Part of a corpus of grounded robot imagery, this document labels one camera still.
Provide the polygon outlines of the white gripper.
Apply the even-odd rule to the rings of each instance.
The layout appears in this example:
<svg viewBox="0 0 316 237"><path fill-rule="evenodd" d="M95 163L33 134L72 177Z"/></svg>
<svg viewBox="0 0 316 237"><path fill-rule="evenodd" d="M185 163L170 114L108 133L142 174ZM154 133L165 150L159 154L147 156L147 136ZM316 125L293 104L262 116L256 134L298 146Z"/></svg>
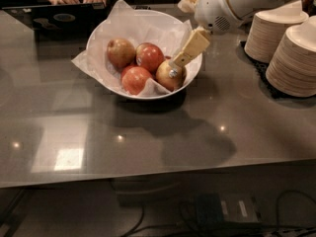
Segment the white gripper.
<svg viewBox="0 0 316 237"><path fill-rule="evenodd" d="M181 0L178 8L184 13L195 12L200 25L169 61L171 67L185 67L210 45L211 34L223 35L237 29L242 20L236 15L229 0Z"/></svg>

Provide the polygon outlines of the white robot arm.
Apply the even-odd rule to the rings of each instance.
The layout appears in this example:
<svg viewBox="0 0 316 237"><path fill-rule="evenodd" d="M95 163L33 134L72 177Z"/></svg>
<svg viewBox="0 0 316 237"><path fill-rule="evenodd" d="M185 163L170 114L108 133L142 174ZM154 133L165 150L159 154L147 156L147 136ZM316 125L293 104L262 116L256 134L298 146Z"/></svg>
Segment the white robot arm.
<svg viewBox="0 0 316 237"><path fill-rule="evenodd" d="M229 33L257 12L275 9L296 0L181 0L178 7L194 14L197 28L175 52L172 67L183 67L207 49L212 35Z"/></svg>

